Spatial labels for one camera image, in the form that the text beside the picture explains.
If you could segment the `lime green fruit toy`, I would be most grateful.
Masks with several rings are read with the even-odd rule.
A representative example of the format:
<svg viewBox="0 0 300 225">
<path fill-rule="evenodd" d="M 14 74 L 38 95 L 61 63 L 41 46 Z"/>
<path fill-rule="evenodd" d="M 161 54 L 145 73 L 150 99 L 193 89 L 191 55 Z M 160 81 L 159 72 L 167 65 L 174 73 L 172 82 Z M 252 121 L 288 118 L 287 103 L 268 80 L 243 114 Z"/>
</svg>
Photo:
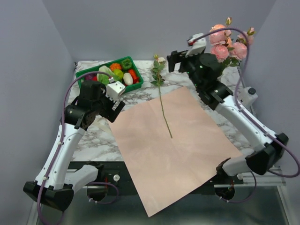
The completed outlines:
<svg viewBox="0 0 300 225">
<path fill-rule="evenodd" d="M 118 80 L 121 80 L 124 76 L 123 72 L 120 69 L 115 69 L 113 71 Z"/>
</svg>

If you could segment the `pink flower bouquet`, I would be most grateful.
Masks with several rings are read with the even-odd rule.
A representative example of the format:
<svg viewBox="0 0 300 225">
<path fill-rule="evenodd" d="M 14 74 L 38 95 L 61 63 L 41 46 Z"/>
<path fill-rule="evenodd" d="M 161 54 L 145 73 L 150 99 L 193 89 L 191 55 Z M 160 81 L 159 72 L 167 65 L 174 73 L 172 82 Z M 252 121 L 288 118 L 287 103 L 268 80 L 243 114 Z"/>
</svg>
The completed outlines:
<svg viewBox="0 0 300 225">
<path fill-rule="evenodd" d="M 209 36 L 210 44 L 212 45 L 210 53 L 214 54 L 219 63 L 222 63 L 229 57 L 228 48 L 232 47 L 230 39 L 230 31 L 219 31 Z"/>
</svg>

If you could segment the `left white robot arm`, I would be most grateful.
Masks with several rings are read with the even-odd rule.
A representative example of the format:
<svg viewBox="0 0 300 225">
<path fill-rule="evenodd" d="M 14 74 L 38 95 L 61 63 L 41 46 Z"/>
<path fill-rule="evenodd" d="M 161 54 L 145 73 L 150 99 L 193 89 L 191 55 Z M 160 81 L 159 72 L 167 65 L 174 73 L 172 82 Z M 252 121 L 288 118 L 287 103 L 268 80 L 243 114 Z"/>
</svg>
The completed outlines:
<svg viewBox="0 0 300 225">
<path fill-rule="evenodd" d="M 93 80 L 81 84 L 79 95 L 63 107 L 61 124 L 50 155 L 34 181 L 27 181 L 24 192 L 38 204 L 65 211 L 75 193 L 85 185 L 99 185 L 104 174 L 101 163 L 87 162 L 82 168 L 67 175 L 74 151 L 88 127 L 97 116 L 114 122 L 125 106 L 116 100 L 125 91 L 121 82 L 104 85 Z"/>
</svg>

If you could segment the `orange pumpkin toy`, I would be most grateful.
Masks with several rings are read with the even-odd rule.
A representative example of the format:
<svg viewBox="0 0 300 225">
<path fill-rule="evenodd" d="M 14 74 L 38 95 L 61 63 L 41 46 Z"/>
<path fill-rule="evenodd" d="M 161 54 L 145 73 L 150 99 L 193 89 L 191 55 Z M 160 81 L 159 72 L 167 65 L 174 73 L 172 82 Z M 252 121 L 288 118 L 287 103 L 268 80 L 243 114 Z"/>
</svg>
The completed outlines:
<svg viewBox="0 0 300 225">
<path fill-rule="evenodd" d="M 114 72 L 116 69 L 122 70 L 121 64 L 119 63 L 112 63 L 109 68 L 112 72 Z"/>
</svg>

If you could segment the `green bell pepper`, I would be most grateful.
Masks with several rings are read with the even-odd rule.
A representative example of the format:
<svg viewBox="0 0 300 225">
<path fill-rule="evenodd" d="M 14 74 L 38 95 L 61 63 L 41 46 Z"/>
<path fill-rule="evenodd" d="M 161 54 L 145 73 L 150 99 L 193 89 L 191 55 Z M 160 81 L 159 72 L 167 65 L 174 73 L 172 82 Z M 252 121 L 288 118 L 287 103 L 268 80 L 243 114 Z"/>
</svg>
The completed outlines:
<svg viewBox="0 0 300 225">
<path fill-rule="evenodd" d="M 133 64 L 130 58 L 126 58 L 120 62 L 123 71 L 127 71 L 132 68 Z"/>
</svg>

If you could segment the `white rose stem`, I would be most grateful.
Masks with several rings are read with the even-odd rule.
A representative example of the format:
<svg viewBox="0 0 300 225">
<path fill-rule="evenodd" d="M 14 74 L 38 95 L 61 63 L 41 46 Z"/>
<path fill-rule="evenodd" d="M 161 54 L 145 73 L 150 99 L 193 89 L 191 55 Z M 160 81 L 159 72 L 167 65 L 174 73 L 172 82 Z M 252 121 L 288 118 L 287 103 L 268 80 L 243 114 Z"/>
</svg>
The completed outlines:
<svg viewBox="0 0 300 225">
<path fill-rule="evenodd" d="M 161 76 L 161 72 L 165 68 L 165 59 L 164 59 L 164 57 L 159 57 L 157 54 L 154 54 L 153 59 L 154 59 L 154 61 L 153 61 L 152 66 L 150 67 L 150 71 L 152 73 L 152 78 L 154 80 L 151 81 L 151 83 L 158 88 L 159 100 L 160 100 L 162 115 L 163 115 L 163 118 L 164 118 L 167 130 L 169 132 L 170 138 L 172 139 L 173 135 L 171 133 L 168 121 L 167 121 L 167 119 L 165 117 L 165 111 L 164 111 L 164 106 L 163 106 L 163 101 L 162 101 L 162 95 L 161 95 L 161 86 L 165 82 L 165 79 L 162 78 L 162 76 Z"/>
</svg>

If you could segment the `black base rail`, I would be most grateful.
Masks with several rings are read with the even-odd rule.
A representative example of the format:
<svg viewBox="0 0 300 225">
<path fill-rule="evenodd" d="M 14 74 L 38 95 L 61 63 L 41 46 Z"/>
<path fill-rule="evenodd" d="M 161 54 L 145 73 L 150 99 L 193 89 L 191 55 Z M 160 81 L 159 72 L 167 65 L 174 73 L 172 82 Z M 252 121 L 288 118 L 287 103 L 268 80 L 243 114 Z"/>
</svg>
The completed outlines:
<svg viewBox="0 0 300 225">
<path fill-rule="evenodd" d="M 118 188 L 121 196 L 137 195 L 137 190 L 124 162 L 74 161 L 69 164 L 68 170 L 76 172 L 84 165 L 94 165 L 99 169 L 96 182 L 112 183 Z M 235 188 L 244 185 L 246 185 L 246 182 L 243 179 L 239 179 L 238 176 L 229 177 L 224 174 L 217 174 L 192 191 L 191 194 L 218 195 L 230 200 L 234 197 Z"/>
</svg>

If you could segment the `pink rose stem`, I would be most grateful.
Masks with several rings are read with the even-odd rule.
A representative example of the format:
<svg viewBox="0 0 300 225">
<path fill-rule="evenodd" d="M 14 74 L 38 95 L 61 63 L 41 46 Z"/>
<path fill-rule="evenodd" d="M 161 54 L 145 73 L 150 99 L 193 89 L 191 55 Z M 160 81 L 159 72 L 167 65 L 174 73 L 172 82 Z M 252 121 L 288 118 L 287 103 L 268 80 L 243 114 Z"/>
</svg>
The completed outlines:
<svg viewBox="0 0 300 225">
<path fill-rule="evenodd" d="M 252 45 L 254 42 L 254 34 L 256 33 L 253 27 L 250 27 L 248 31 L 244 31 L 245 36 L 248 41 L 242 34 L 237 35 L 237 40 L 232 44 L 233 50 L 230 51 L 231 57 L 231 67 L 237 66 L 247 55 L 247 47 Z"/>
</svg>

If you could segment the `aluminium frame rail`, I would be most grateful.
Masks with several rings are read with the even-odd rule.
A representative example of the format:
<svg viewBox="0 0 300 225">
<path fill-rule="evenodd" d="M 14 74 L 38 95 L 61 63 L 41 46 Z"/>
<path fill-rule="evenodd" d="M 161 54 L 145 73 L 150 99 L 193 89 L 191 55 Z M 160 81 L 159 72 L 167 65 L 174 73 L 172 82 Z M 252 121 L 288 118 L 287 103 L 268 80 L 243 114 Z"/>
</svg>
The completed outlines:
<svg viewBox="0 0 300 225">
<path fill-rule="evenodd" d="M 237 174 L 236 176 L 246 182 L 246 185 L 242 187 L 253 186 L 257 188 L 258 186 L 284 185 L 285 181 L 274 175 L 274 171 L 276 171 L 275 167 L 264 175 L 246 172 Z M 38 200 L 38 194 L 42 194 L 41 203 L 36 203 L 33 208 L 34 210 L 37 210 L 37 206 L 45 205 L 61 212 L 64 212 L 70 206 L 75 193 L 84 188 L 84 181 L 89 182 L 87 185 L 87 197 L 94 202 L 104 204 L 103 199 L 108 195 L 114 196 L 114 198 L 121 196 L 118 188 L 112 183 L 96 182 L 98 175 L 99 169 L 94 165 L 84 165 L 76 172 L 67 169 L 65 181 L 61 189 L 55 190 L 54 186 L 41 188 L 35 180 L 26 182 L 23 191 L 35 202 Z"/>
</svg>

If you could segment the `red chili pepper toy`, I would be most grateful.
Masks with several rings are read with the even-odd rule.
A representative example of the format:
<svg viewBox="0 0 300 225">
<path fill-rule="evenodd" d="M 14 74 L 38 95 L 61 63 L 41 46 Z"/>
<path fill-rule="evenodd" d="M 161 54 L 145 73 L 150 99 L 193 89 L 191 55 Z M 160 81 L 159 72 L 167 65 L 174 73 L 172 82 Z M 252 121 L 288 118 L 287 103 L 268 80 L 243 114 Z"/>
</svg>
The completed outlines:
<svg viewBox="0 0 300 225">
<path fill-rule="evenodd" d="M 139 83 L 139 78 L 136 75 L 136 72 L 133 69 L 129 69 L 128 72 L 130 73 L 131 77 L 133 78 L 133 84 Z"/>
</svg>

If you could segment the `pink wrapping paper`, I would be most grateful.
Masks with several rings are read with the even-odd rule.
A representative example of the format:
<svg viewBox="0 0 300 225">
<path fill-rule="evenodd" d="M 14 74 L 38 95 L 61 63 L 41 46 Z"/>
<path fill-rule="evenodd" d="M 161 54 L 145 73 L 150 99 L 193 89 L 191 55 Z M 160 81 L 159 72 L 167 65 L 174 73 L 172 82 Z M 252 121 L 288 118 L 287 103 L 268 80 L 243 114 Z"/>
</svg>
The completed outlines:
<svg viewBox="0 0 300 225">
<path fill-rule="evenodd" d="M 186 87 L 121 112 L 110 129 L 149 217 L 241 155 Z"/>
</svg>

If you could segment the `green lettuce toy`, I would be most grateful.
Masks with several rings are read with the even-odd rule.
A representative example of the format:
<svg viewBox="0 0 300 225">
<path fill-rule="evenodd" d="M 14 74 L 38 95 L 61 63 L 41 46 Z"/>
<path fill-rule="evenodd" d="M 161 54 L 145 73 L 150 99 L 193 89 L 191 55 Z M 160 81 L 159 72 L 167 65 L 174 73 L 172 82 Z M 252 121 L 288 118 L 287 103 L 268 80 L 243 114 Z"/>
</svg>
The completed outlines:
<svg viewBox="0 0 300 225">
<path fill-rule="evenodd" d="M 98 71 L 100 73 L 96 75 L 97 81 L 104 85 L 120 80 L 120 78 L 107 66 L 101 66 Z"/>
</svg>

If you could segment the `purple onion toy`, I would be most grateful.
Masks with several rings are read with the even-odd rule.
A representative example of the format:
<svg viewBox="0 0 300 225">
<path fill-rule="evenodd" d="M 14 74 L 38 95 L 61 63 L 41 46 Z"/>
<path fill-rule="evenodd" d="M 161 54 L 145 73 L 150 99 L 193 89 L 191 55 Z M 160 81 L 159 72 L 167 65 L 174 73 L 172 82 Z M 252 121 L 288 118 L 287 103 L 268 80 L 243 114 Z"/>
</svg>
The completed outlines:
<svg viewBox="0 0 300 225">
<path fill-rule="evenodd" d="M 85 76 L 85 80 L 93 80 L 94 75 L 93 74 L 89 74 L 87 76 Z"/>
</svg>

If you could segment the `beige ribbon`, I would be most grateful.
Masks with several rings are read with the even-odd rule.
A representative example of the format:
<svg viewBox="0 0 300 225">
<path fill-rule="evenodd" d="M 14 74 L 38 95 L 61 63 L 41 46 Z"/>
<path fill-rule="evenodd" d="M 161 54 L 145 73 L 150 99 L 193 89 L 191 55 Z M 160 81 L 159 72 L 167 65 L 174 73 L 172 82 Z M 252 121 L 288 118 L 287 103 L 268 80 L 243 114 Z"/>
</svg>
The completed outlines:
<svg viewBox="0 0 300 225">
<path fill-rule="evenodd" d="M 101 129 L 106 133 L 110 133 L 110 134 L 112 133 L 107 119 L 103 117 L 96 117 L 92 125 L 98 127 L 99 129 Z"/>
</svg>

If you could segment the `white spray bottle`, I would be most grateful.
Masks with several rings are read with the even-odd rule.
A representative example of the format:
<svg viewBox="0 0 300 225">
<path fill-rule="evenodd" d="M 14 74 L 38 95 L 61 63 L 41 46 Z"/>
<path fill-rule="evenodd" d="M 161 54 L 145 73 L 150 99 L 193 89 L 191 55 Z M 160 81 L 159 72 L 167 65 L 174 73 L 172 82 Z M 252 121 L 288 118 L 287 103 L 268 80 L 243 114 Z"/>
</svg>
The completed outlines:
<svg viewBox="0 0 300 225">
<path fill-rule="evenodd" d="M 256 89 L 252 87 L 243 88 L 238 95 L 239 101 L 247 109 L 251 107 L 251 105 L 257 100 L 257 98 L 258 95 L 256 93 Z"/>
</svg>

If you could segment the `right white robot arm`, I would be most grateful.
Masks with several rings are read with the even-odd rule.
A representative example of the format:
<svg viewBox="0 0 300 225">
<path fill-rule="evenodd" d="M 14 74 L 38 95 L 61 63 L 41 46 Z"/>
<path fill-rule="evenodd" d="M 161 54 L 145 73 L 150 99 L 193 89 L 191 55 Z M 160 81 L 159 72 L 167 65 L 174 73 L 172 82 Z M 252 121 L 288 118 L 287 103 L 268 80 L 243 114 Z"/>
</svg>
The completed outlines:
<svg viewBox="0 0 300 225">
<path fill-rule="evenodd" d="M 169 72 L 179 63 L 179 72 L 187 73 L 202 102 L 231 122 L 253 148 L 249 155 L 224 160 L 217 167 L 217 181 L 225 184 L 238 173 L 264 175 L 282 157 L 288 136 L 276 134 L 235 102 L 233 92 L 218 80 L 223 67 L 215 55 L 202 52 L 186 56 L 186 53 L 173 51 L 167 56 Z"/>
</svg>

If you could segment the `white egg-shaped vegetable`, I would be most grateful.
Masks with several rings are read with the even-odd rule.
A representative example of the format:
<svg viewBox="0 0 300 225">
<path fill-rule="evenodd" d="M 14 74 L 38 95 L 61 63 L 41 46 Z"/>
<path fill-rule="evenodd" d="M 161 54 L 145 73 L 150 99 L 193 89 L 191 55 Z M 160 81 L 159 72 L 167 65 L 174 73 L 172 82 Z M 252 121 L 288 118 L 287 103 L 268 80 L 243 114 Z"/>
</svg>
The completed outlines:
<svg viewBox="0 0 300 225">
<path fill-rule="evenodd" d="M 123 81 L 124 83 L 127 85 L 127 86 L 130 86 L 132 85 L 134 82 L 133 82 L 133 78 L 131 76 L 130 73 L 124 73 L 123 75 Z"/>
</svg>

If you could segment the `green plastic tray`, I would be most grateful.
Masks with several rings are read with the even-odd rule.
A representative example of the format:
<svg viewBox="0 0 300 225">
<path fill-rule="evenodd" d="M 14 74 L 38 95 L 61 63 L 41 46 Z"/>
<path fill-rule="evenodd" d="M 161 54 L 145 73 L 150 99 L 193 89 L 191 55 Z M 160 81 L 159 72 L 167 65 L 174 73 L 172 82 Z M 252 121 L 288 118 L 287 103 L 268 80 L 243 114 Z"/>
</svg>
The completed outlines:
<svg viewBox="0 0 300 225">
<path fill-rule="evenodd" d="M 130 86 L 127 86 L 126 85 L 126 89 L 125 89 L 125 92 L 124 93 L 127 93 L 127 92 L 130 92 L 130 91 L 134 91 L 136 89 L 139 89 L 141 88 L 142 84 L 143 84 L 143 78 L 141 77 L 140 75 L 140 72 L 138 71 L 137 69 L 137 66 L 135 65 L 134 61 L 132 60 L 132 58 L 130 56 L 127 56 L 127 57 L 123 57 L 123 58 L 120 58 L 120 59 L 117 59 L 117 60 L 113 60 L 113 61 L 109 61 L 109 62 L 106 62 L 106 63 L 102 63 L 100 64 L 99 66 L 94 66 L 94 67 L 91 67 L 91 68 L 88 68 L 88 69 L 84 69 L 82 71 L 79 71 L 79 72 L 76 72 L 75 76 L 76 77 L 79 77 L 85 73 L 88 73 L 88 72 L 92 72 L 92 71 L 98 71 L 98 69 L 101 67 L 101 66 L 107 66 L 109 67 L 112 63 L 119 63 L 126 59 L 126 58 L 130 58 L 131 61 L 132 61 L 132 69 L 136 72 L 136 75 L 138 76 L 139 78 L 139 83 L 136 83 L 136 84 L 132 84 Z"/>
</svg>

